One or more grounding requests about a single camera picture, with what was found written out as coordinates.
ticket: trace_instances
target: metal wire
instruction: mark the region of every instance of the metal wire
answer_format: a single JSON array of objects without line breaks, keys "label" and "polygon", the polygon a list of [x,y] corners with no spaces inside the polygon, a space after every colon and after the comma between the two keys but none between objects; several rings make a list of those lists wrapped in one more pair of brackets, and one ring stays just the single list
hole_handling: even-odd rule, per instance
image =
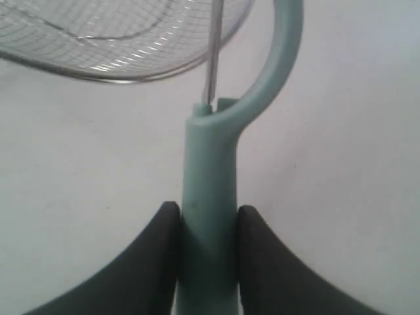
[{"label": "metal wire", "polygon": [[[222,38],[252,0],[225,0]],[[83,79],[147,81],[201,62],[211,0],[0,0],[0,57]]]}]

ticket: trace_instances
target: strainer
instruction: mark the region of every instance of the strainer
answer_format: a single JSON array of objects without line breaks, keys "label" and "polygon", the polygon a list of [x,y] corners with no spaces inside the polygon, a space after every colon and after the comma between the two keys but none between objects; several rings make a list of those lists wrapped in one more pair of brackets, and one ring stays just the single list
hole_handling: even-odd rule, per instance
[{"label": "strainer", "polygon": [[0,54],[29,66],[144,81],[208,56],[203,100],[186,122],[178,315],[238,313],[236,146],[285,84],[301,42],[303,0],[274,0],[262,73],[239,100],[223,98],[213,108],[221,39],[249,8],[245,0],[0,0]]}]

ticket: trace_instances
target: white surface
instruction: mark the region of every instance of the white surface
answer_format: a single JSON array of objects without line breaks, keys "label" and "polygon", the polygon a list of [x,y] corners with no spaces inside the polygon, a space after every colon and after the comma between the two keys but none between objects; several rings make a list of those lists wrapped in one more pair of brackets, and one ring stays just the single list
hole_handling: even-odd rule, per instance
[{"label": "white surface", "polygon": [[[258,1],[222,53],[220,95],[261,68],[270,9]],[[306,1],[293,75],[239,150],[240,203],[329,281],[397,315],[420,309],[418,16],[420,1]],[[0,314],[19,314],[180,201],[204,68],[115,87],[0,67]]]}]

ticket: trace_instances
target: plastic handle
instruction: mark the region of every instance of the plastic handle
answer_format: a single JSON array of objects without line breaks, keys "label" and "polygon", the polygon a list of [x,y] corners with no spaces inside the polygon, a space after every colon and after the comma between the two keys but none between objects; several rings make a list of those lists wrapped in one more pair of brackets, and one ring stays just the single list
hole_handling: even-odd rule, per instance
[{"label": "plastic handle", "polygon": [[275,0],[274,39],[264,70],[240,100],[194,108],[186,124],[178,315],[236,315],[236,146],[275,99],[295,63],[303,0]]}]

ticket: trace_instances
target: black object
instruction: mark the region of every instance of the black object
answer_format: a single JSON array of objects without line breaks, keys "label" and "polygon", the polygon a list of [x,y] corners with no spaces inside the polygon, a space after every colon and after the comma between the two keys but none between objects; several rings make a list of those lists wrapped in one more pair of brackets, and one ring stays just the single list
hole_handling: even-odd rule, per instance
[{"label": "black object", "polygon": [[253,207],[239,210],[238,243],[245,315],[379,315],[305,266]]},{"label": "black object", "polygon": [[[180,229],[178,205],[164,203],[106,268],[26,315],[170,315]],[[306,267],[253,207],[239,210],[237,248],[245,315],[380,315]]]},{"label": "black object", "polygon": [[164,203],[142,234],[107,267],[26,315],[170,315],[179,235],[179,207]]}]

